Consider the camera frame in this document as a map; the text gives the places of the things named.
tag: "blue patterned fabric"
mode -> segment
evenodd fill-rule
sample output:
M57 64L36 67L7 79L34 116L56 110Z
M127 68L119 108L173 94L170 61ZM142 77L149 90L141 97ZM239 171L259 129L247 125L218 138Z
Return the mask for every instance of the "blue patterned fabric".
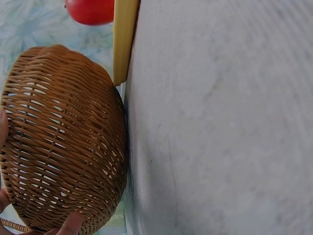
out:
M74 22L64 0L0 1L0 91L18 55L30 47L62 44L86 55L112 75L112 25L90 27ZM9 206L2 218L22 223ZM124 202L96 235L126 235Z

